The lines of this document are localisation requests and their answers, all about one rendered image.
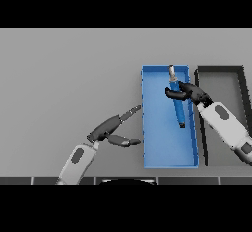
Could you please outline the blue bin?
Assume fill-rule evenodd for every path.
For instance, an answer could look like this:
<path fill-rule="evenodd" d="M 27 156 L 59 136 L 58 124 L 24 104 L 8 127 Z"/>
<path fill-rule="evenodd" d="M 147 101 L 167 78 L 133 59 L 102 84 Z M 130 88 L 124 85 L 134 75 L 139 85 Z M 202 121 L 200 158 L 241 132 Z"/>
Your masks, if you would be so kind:
<path fill-rule="evenodd" d="M 192 102 L 182 102 L 185 127 L 180 128 L 172 99 L 167 65 L 143 65 L 142 130 L 144 167 L 147 169 L 197 168 L 199 156 Z"/>

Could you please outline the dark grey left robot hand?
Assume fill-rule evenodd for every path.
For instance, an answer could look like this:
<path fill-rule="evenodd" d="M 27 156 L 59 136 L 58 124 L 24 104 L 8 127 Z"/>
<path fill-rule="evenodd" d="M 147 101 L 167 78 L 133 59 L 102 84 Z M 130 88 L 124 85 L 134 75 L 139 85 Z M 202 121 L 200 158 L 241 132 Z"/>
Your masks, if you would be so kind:
<path fill-rule="evenodd" d="M 91 143 L 96 141 L 103 141 L 108 139 L 108 141 L 120 147 L 129 147 L 131 145 L 137 145 L 141 141 L 139 139 L 128 139 L 119 135 L 114 135 L 114 131 L 127 119 L 129 119 L 133 114 L 141 109 L 141 106 L 135 106 L 123 115 L 115 115 L 98 125 L 93 131 L 87 135 L 87 139 Z"/>

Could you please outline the dark grey bin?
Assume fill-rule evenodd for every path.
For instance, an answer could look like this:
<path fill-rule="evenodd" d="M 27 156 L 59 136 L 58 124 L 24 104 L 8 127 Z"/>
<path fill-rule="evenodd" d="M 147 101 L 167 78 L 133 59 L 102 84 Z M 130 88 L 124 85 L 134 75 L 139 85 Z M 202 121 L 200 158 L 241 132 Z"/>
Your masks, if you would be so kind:
<path fill-rule="evenodd" d="M 212 101 L 222 102 L 252 135 L 252 98 L 242 66 L 199 66 L 195 84 Z M 199 117 L 204 163 L 206 166 L 246 166 L 219 135 Z"/>

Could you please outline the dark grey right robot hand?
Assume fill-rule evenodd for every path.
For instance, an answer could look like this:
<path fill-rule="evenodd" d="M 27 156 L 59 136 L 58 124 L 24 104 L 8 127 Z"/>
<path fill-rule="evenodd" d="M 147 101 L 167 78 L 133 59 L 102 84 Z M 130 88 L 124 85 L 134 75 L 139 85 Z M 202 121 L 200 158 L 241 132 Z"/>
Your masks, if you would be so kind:
<path fill-rule="evenodd" d="M 211 98 L 196 85 L 181 81 L 178 83 L 179 91 L 171 90 L 168 87 L 165 89 L 165 95 L 168 98 L 182 101 L 190 99 L 195 105 L 202 103 L 204 107 L 208 107 L 213 103 Z"/>

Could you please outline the blue pipe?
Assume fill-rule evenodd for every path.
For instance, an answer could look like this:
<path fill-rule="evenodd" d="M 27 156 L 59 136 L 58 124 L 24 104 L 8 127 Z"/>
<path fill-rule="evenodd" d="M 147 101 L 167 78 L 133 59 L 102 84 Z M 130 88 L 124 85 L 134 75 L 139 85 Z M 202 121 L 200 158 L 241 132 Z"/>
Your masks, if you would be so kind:
<path fill-rule="evenodd" d="M 174 70 L 173 65 L 169 66 L 169 83 L 170 83 L 170 88 L 172 90 L 179 91 L 179 83 L 178 83 L 177 77 L 175 76 L 175 70 Z M 184 110 L 183 110 L 183 103 L 181 100 L 178 100 L 178 99 L 174 99 L 173 103 L 175 106 L 175 112 L 176 112 L 176 117 L 177 117 L 179 127 L 184 128 L 185 115 L 184 115 Z"/>

